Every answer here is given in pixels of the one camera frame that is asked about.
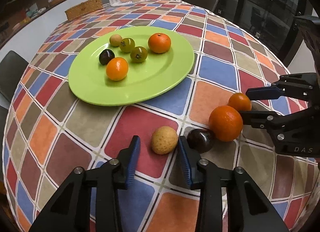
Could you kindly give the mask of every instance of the oval plate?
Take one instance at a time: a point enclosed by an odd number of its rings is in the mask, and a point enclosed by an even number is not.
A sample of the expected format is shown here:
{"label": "oval plate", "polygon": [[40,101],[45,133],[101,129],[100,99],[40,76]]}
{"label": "oval plate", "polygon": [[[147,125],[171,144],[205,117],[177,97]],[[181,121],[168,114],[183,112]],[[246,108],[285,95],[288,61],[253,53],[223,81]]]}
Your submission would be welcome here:
{"label": "oval plate", "polygon": [[[155,54],[148,48],[148,39],[154,33],[164,33],[171,38],[171,48],[164,54]],[[148,57],[143,63],[133,63],[130,53],[112,47],[109,38],[119,34],[132,38],[136,46],[145,47]],[[127,77],[112,81],[106,75],[106,66],[99,63],[102,50],[109,48],[115,56],[123,57],[129,64]],[[71,91],[81,100],[95,105],[117,106],[133,104],[161,95],[179,84],[190,72],[194,52],[181,35],[158,27],[128,27],[112,31],[87,45],[75,58],[69,70]]]}

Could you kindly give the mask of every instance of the table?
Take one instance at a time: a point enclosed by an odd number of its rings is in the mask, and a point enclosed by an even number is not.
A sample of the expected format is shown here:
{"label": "table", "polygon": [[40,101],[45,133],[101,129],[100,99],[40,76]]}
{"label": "table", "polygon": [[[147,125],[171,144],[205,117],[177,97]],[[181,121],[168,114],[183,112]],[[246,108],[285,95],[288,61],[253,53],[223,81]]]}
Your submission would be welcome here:
{"label": "table", "polygon": [[[134,105],[99,107],[78,100],[68,87],[68,70],[76,55],[97,37],[133,26],[162,27],[184,36],[195,54],[188,76],[167,93]],[[101,166],[136,134],[141,138],[136,177],[129,190],[119,192],[124,232],[194,231],[199,192],[186,188],[176,153],[151,151],[152,132],[168,125],[186,135],[193,128],[206,127],[210,112],[226,104],[232,93],[270,85],[286,73],[258,40],[227,20],[179,0],[106,6],[61,24],[26,69],[7,118],[4,179],[18,225],[28,231],[73,168]],[[254,109],[282,114],[306,107],[303,101],[285,97],[253,102]],[[277,155],[264,130],[245,126],[238,139],[218,143],[203,157],[227,169],[244,167],[289,228],[301,213],[296,226],[303,224],[319,198],[315,160]],[[222,199],[225,230],[224,189]],[[94,217],[92,202],[92,231]]]}

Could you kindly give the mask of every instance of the small orange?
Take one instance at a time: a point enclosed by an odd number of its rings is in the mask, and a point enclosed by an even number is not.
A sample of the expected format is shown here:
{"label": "small orange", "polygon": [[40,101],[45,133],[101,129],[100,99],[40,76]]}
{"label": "small orange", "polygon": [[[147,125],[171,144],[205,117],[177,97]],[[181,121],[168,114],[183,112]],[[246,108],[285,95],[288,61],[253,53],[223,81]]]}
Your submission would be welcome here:
{"label": "small orange", "polygon": [[228,105],[215,108],[209,117],[209,127],[217,139],[231,142],[241,133],[243,121],[237,110]]}
{"label": "small orange", "polygon": [[148,46],[151,51],[162,54],[167,52],[171,47],[171,39],[163,33],[153,34],[148,40]]}
{"label": "small orange", "polygon": [[252,104],[250,99],[243,93],[234,93],[229,98],[228,106],[239,111],[251,111]]}
{"label": "small orange", "polygon": [[127,76],[128,62],[122,57],[111,59],[106,66],[107,76],[113,81],[119,81]]}

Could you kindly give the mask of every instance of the checkered tablecloth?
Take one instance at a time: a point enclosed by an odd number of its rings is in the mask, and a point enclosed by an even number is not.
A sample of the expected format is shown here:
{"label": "checkered tablecloth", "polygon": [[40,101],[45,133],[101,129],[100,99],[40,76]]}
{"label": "checkered tablecloth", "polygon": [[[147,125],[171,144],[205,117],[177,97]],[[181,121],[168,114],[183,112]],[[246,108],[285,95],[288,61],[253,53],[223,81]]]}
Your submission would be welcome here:
{"label": "checkered tablecloth", "polygon": [[[188,76],[172,90],[138,104],[100,107],[77,99],[68,85],[68,71],[76,55],[106,33],[135,26],[166,28],[185,37],[195,55]],[[184,135],[193,128],[207,127],[211,111],[226,104],[232,93],[268,86],[286,73],[283,64],[242,29],[179,0],[106,6],[61,24],[26,69],[7,118],[4,180],[18,225],[28,231],[74,167],[101,166],[136,134],[141,138],[136,177],[127,191],[119,191],[124,232],[194,231],[199,192],[184,184],[176,152],[156,155],[151,151],[151,134],[162,125]],[[286,115],[307,105],[280,97],[253,102],[253,107]],[[298,226],[303,224],[318,199],[319,171],[314,159],[277,155],[264,130],[245,126],[236,140],[217,143],[202,156],[219,167],[244,167],[289,228],[299,216]],[[94,198],[93,189],[92,231]],[[222,199],[226,229],[224,189]]]}

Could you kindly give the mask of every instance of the yellow fruit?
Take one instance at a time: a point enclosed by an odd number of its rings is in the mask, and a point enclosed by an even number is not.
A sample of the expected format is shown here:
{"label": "yellow fruit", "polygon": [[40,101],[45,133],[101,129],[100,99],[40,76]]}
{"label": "yellow fruit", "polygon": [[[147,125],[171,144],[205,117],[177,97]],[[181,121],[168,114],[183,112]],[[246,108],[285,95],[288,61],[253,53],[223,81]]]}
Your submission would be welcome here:
{"label": "yellow fruit", "polygon": [[119,47],[122,41],[122,37],[119,34],[114,34],[110,37],[109,42],[113,47]]}
{"label": "yellow fruit", "polygon": [[175,129],[161,126],[156,129],[151,138],[151,148],[156,154],[167,154],[174,150],[178,143]]}

